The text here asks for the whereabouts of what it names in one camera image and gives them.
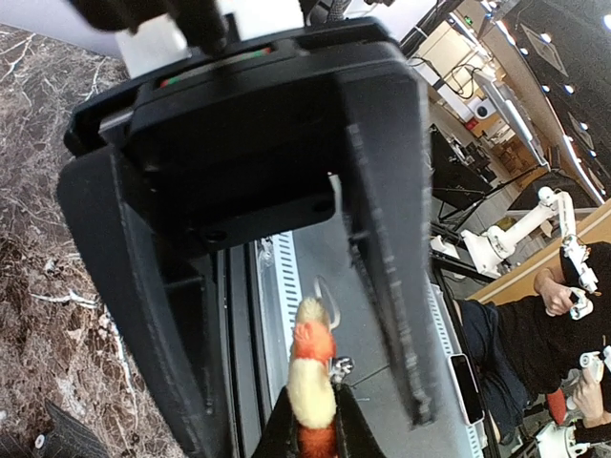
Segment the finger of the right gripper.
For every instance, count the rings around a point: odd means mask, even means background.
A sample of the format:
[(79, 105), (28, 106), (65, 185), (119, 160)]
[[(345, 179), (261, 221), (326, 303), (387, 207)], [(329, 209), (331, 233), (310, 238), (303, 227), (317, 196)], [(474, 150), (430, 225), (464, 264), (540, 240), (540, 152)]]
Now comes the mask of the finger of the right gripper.
[(96, 290), (183, 452), (231, 456), (210, 261), (195, 267), (174, 250), (158, 200), (112, 147), (67, 164), (56, 194)]
[(411, 422), (435, 417), (428, 305), (430, 184), (420, 80), (403, 67), (344, 78), (347, 152), (338, 173), (349, 253)]

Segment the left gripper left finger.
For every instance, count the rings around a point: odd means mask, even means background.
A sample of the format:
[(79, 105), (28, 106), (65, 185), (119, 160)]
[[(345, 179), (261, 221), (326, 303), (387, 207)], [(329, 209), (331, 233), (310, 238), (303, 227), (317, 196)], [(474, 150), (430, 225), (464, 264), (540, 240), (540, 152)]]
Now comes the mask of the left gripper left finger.
[(287, 388), (283, 387), (252, 458), (297, 458), (298, 424), (293, 415)]

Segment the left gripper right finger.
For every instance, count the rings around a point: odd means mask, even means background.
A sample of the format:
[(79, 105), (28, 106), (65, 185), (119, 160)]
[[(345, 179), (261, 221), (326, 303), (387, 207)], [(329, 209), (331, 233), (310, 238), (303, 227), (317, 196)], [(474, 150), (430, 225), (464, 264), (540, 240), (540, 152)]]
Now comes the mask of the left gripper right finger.
[(340, 458), (386, 458), (348, 385), (334, 386), (335, 430)]

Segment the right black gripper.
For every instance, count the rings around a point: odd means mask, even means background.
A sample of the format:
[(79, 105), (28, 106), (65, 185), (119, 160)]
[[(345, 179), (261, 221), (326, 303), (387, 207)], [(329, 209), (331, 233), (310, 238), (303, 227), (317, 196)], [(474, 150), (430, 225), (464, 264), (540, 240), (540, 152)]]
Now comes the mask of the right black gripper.
[(342, 212), (348, 233), (384, 216), (374, 164), (411, 104), (396, 42), (371, 20), (273, 33), (192, 57), (78, 106), (64, 136), (64, 217), (80, 251), (145, 231), (213, 253)]

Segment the flower brooch green orange yellow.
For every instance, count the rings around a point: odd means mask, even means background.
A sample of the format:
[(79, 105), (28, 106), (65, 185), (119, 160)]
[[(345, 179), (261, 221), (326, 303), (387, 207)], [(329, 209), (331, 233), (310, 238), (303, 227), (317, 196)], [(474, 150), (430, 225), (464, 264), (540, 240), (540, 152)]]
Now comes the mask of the flower brooch green orange yellow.
[(299, 455), (337, 457), (333, 385), (342, 379), (342, 364), (332, 331), (341, 323), (341, 311), (323, 277), (313, 286), (314, 295), (298, 305), (285, 388), (297, 422)]

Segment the black pinstriped shirt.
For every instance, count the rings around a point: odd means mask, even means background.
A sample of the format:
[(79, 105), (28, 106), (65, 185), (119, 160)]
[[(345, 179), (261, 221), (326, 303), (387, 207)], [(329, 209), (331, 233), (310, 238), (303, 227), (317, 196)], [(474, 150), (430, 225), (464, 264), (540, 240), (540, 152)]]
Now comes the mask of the black pinstriped shirt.
[(34, 440), (35, 457), (109, 458), (107, 448), (75, 417), (50, 400), (45, 401), (53, 427)]

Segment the white smartphone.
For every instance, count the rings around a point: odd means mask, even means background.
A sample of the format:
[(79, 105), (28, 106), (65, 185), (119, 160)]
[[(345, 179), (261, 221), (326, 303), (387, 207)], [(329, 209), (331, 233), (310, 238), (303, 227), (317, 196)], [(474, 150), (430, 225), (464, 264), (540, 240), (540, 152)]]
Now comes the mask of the white smartphone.
[(485, 411), (469, 359), (463, 353), (452, 354), (448, 357), (448, 366), (465, 424), (472, 426), (481, 422)]

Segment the seated person in black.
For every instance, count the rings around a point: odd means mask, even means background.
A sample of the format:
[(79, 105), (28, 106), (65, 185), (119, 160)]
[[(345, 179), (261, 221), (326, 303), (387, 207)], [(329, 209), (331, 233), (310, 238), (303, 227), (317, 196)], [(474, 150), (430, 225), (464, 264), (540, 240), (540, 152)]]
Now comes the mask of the seated person in black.
[(586, 264), (598, 278), (597, 291), (588, 297), (592, 312), (577, 321), (570, 310), (579, 274), (564, 256), (537, 272), (532, 296), (454, 304), (498, 442), (512, 437), (538, 396), (560, 388), (583, 353), (610, 341), (609, 242), (588, 244)]

